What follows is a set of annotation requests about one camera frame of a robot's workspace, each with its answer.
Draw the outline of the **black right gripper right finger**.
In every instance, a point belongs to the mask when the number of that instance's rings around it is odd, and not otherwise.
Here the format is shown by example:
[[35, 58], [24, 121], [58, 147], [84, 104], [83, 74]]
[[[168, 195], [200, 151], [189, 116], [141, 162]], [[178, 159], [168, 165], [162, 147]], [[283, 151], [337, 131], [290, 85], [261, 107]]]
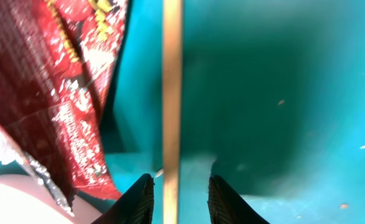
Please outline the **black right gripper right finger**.
[[209, 178], [208, 208], [211, 224], [269, 224], [219, 175]]

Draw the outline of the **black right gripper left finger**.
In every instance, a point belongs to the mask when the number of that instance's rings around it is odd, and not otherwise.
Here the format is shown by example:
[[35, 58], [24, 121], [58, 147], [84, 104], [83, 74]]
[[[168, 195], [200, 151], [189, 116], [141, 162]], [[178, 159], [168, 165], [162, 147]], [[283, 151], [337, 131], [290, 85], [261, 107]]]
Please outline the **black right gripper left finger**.
[[143, 174], [92, 224], [151, 224], [153, 211], [154, 179], [150, 174]]

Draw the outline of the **red snack wrapper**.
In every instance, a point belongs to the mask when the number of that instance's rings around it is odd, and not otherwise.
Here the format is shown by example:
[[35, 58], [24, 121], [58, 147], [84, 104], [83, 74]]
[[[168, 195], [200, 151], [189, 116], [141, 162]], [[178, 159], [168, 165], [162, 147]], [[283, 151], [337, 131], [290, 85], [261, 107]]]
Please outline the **red snack wrapper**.
[[99, 122], [127, 1], [0, 0], [0, 142], [66, 213], [121, 197]]

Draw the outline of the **bamboo chopstick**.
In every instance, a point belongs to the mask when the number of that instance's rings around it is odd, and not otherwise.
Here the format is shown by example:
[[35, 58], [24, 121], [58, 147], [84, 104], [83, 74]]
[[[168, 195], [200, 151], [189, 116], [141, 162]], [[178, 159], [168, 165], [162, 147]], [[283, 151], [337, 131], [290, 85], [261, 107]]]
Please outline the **bamboo chopstick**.
[[162, 158], [163, 223], [178, 223], [183, 1], [163, 0]]

